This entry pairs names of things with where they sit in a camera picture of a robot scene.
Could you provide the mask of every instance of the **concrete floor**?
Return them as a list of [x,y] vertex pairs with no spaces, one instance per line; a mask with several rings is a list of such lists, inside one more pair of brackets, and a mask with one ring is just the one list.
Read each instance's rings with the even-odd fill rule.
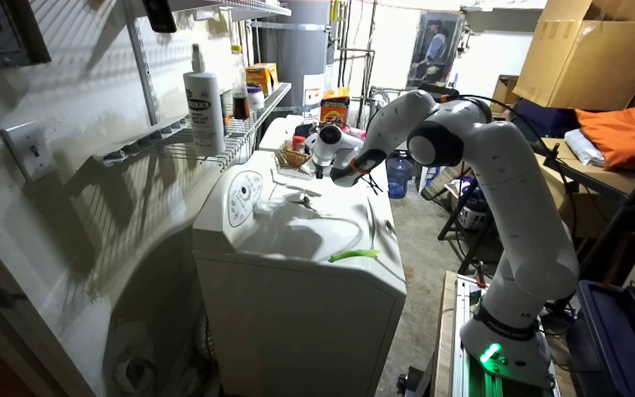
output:
[[441,291],[445,272],[456,272],[459,258],[437,234],[448,212],[422,202],[415,191],[401,202],[389,202],[405,267],[408,300],[392,341],[376,397],[397,396],[397,377],[408,367],[426,369],[437,345]]

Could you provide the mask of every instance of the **jar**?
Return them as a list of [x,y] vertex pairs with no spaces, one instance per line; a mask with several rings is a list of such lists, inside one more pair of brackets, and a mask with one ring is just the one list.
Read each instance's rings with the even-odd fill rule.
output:
[[247,86],[247,100],[250,111],[262,111],[266,106],[266,98],[258,84]]

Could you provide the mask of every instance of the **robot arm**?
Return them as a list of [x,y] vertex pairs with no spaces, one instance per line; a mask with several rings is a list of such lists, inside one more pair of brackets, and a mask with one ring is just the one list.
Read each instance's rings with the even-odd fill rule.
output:
[[356,158],[332,168],[332,181],[352,185],[405,140],[422,165],[471,165],[505,247],[477,313],[460,330],[465,352],[482,358],[497,345],[505,359],[482,363],[490,373],[547,386],[535,319],[547,300],[572,294],[577,258],[528,143],[514,125],[491,125],[482,104],[437,106],[426,93],[408,93],[372,119]]

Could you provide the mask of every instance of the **door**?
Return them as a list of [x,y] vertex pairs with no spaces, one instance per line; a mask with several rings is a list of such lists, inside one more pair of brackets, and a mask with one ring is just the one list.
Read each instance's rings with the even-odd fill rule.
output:
[[45,322],[0,262],[0,358],[33,396],[92,396]]

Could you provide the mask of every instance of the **spray bottle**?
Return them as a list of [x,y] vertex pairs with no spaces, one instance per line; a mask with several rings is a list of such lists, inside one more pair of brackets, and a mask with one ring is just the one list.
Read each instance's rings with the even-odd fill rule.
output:
[[218,78],[204,73],[197,44],[192,44],[192,73],[183,76],[189,129],[201,158],[215,158],[224,150],[224,125]]

